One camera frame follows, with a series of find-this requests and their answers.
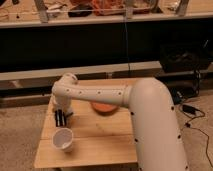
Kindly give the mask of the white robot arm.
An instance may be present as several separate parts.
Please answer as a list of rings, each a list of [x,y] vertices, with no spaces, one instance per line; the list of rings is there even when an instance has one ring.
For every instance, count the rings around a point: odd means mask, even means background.
[[[71,73],[53,84],[53,110],[70,112],[73,99],[125,107],[130,111],[139,171],[190,171],[174,103],[153,77],[132,85],[85,86]]]

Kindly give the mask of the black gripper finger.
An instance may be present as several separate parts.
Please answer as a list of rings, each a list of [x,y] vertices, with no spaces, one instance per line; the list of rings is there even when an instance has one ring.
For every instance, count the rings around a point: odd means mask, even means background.
[[[56,122],[56,127],[60,126],[60,110],[55,111],[55,122]]]
[[[66,126],[67,125],[66,115],[62,110],[59,110],[59,123],[60,123],[60,126]]]

